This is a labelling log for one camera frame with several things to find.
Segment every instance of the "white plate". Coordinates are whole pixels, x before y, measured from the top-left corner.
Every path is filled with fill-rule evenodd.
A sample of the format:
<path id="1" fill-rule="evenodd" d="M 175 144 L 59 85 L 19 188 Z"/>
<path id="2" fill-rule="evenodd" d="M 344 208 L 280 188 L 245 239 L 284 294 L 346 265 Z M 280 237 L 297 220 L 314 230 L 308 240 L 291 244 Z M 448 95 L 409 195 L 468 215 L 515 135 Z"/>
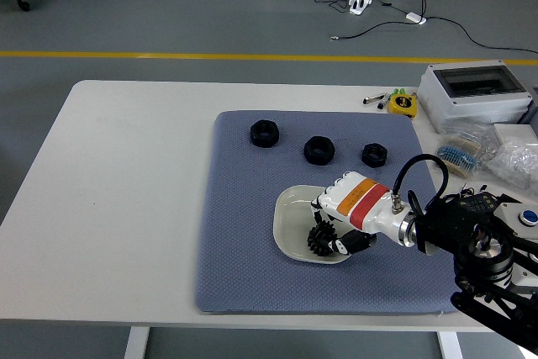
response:
<path id="1" fill-rule="evenodd" d="M 309 249 L 309 231 L 316 225 L 310 202 L 324 190 L 324 187 L 296 185 L 288 188 L 278 197 L 272 234 L 278 248 L 294 260 L 319 264 L 337 264 L 350 257 L 337 253 L 332 253 L 328 256 L 316 256 Z M 335 221 L 335 229 L 339 237 L 350 230 L 338 220 Z"/>

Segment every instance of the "black gear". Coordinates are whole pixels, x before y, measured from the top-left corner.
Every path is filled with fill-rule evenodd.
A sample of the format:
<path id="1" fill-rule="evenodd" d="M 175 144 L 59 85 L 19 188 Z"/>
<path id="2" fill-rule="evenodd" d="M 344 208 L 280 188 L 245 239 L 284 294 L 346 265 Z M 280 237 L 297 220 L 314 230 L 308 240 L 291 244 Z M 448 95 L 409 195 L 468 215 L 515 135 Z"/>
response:
<path id="1" fill-rule="evenodd" d="M 316 256 L 327 256 L 333 252 L 329 243 L 336 240 L 335 227 L 324 220 L 309 231 L 309 247 Z"/>

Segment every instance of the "desk leg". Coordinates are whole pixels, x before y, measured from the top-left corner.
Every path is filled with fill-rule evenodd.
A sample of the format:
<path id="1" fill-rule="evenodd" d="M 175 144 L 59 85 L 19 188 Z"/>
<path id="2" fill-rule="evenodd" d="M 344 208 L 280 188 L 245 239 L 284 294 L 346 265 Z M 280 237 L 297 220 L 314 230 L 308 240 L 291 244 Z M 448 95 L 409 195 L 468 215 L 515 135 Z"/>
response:
<path id="1" fill-rule="evenodd" d="M 124 359 L 144 359 L 150 327 L 131 327 Z"/>
<path id="2" fill-rule="evenodd" d="M 460 341 L 455 332 L 438 332 L 437 339 L 443 359 L 463 359 Z"/>

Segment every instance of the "black nut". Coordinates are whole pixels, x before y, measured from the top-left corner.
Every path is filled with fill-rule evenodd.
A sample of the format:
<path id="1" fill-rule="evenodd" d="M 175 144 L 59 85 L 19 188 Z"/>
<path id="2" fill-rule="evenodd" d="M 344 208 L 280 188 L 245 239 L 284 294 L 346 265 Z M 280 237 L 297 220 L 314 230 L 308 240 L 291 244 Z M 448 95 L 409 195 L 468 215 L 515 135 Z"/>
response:
<path id="1" fill-rule="evenodd" d="M 251 126 L 252 144 L 258 147 L 271 147 L 278 142 L 280 134 L 277 124 L 262 119 Z"/>
<path id="2" fill-rule="evenodd" d="M 329 138 L 313 136 L 304 144 L 304 156 L 309 163 L 324 166 L 335 156 L 335 146 Z"/>
<path id="3" fill-rule="evenodd" d="M 378 143 L 364 146 L 362 150 L 362 162 L 369 167 L 377 168 L 384 166 L 387 161 L 387 149 Z"/>

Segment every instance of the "gray mat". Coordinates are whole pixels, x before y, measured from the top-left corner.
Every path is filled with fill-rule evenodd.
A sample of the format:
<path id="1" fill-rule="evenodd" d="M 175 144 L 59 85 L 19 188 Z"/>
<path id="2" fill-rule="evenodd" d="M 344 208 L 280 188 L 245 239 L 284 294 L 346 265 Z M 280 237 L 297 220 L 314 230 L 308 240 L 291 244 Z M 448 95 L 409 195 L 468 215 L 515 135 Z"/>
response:
<path id="1" fill-rule="evenodd" d="M 275 121 L 280 140 L 255 147 L 250 126 Z M 304 143 L 327 136 L 336 153 L 327 166 L 303 156 Z M 387 164 L 361 162 L 365 144 L 388 149 Z M 411 121 L 392 114 L 232 111 L 215 120 L 214 144 L 198 249 L 196 304 L 214 313 L 432 313 L 455 311 L 451 256 L 425 256 L 384 235 L 374 248 L 336 265 L 295 261 L 275 243 L 280 193 L 298 184 L 327 187 L 357 171 L 392 187 L 402 165 L 421 153 Z M 424 206 L 435 194 L 428 167 L 415 165 L 402 195 L 415 190 Z"/>

